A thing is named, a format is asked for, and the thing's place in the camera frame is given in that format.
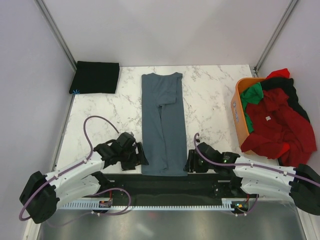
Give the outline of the blue-grey t shirt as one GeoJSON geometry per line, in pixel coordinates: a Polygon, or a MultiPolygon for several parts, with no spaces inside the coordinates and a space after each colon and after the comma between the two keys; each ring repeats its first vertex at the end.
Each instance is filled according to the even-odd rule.
{"type": "Polygon", "coordinates": [[[182,177],[187,163],[183,74],[141,77],[142,146],[148,165],[143,175],[182,177]]]}

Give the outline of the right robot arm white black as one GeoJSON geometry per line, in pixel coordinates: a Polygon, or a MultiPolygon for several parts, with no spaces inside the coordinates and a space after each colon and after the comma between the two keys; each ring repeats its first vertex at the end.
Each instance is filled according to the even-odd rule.
{"type": "Polygon", "coordinates": [[[246,194],[279,198],[309,214],[320,214],[320,176],[309,165],[270,165],[233,152],[220,153],[201,142],[189,151],[184,170],[188,173],[214,170],[229,177],[229,191],[235,197],[246,194]]]}

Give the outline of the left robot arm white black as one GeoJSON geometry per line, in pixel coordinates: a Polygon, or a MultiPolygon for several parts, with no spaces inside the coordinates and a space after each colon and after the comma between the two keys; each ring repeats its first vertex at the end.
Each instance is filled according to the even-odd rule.
{"type": "Polygon", "coordinates": [[[29,214],[27,220],[41,224],[57,209],[72,201],[86,196],[106,196],[110,191],[110,182],[102,170],[117,163],[124,171],[149,165],[142,143],[128,132],[98,144],[87,157],[62,169],[46,174],[34,172],[19,197],[22,212],[29,214]]]}

